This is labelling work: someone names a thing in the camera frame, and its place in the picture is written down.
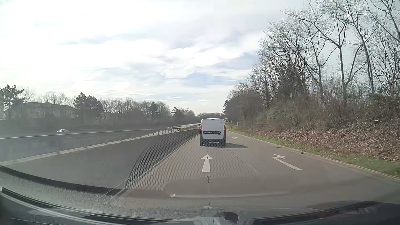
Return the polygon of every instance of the car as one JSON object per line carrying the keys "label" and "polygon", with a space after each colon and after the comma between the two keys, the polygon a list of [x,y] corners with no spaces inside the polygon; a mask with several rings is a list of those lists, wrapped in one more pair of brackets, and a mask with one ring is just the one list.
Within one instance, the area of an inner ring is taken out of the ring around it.
{"label": "car", "polygon": [[63,133],[63,132],[69,132],[69,131],[66,130],[66,129],[60,129],[60,130],[57,131],[57,133]]}
{"label": "car", "polygon": [[200,123],[200,145],[218,142],[226,146],[226,125],[224,119],[202,119]]}

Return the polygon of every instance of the grass verge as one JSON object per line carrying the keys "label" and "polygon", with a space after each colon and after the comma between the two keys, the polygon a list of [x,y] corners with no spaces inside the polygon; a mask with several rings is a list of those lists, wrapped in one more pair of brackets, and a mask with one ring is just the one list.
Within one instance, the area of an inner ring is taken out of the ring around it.
{"label": "grass verge", "polygon": [[268,141],[273,144],[298,149],[298,150],[301,150],[301,151],[304,151],[307,153],[321,155],[321,156],[335,159],[335,160],[338,160],[341,162],[357,165],[357,166],[375,170],[375,171],[378,171],[381,173],[400,177],[400,163],[386,161],[386,160],[382,160],[382,159],[374,159],[374,158],[363,156],[363,155],[349,154],[346,152],[340,153],[337,151],[323,150],[321,148],[310,147],[310,146],[304,145],[302,143],[286,141],[283,139],[270,138],[270,137],[264,136],[264,135],[250,134],[250,133],[247,133],[244,131],[238,131],[237,127],[234,127],[234,126],[228,126],[228,129],[232,132],[235,132],[235,133],[238,133],[241,135],[246,135],[248,137],[253,137],[255,139]]}

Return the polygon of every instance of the van rear door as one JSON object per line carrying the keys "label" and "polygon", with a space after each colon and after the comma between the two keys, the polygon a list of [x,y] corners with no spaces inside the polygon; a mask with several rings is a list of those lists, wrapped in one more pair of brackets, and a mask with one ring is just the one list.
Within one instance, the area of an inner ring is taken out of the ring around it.
{"label": "van rear door", "polygon": [[223,119],[203,119],[202,135],[203,139],[223,139],[224,138],[224,124]]}

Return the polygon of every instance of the straight arrow marking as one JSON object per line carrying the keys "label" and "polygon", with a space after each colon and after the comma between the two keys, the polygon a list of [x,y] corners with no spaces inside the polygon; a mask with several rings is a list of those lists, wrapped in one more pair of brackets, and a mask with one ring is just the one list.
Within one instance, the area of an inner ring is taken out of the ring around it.
{"label": "straight arrow marking", "polygon": [[302,169],[300,169],[300,168],[298,168],[298,167],[296,167],[296,166],[293,166],[292,164],[289,164],[289,163],[287,163],[287,162],[282,161],[282,160],[279,159],[279,158],[281,158],[281,159],[286,159],[285,156],[277,155],[277,154],[273,154],[273,155],[276,155],[275,157],[273,157],[273,159],[275,159],[276,161],[278,161],[278,162],[280,162],[280,163],[283,163],[283,164],[285,164],[286,166],[288,166],[288,167],[290,167],[290,168],[292,168],[292,169],[295,169],[295,170],[302,170]]}
{"label": "straight arrow marking", "polygon": [[204,159],[204,164],[203,164],[203,169],[201,170],[202,172],[211,172],[210,170],[210,160],[212,159],[211,156],[209,156],[208,154],[206,154],[203,158]]}

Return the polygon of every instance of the building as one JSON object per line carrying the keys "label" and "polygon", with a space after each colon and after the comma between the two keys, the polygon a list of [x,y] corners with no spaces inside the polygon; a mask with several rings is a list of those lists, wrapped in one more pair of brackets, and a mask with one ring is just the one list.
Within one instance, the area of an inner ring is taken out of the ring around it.
{"label": "building", "polygon": [[[8,117],[9,109],[4,111]],[[75,108],[49,102],[27,102],[11,108],[12,119],[75,118]]]}
{"label": "building", "polygon": [[4,105],[0,105],[0,120],[5,119],[6,115],[4,114]]}

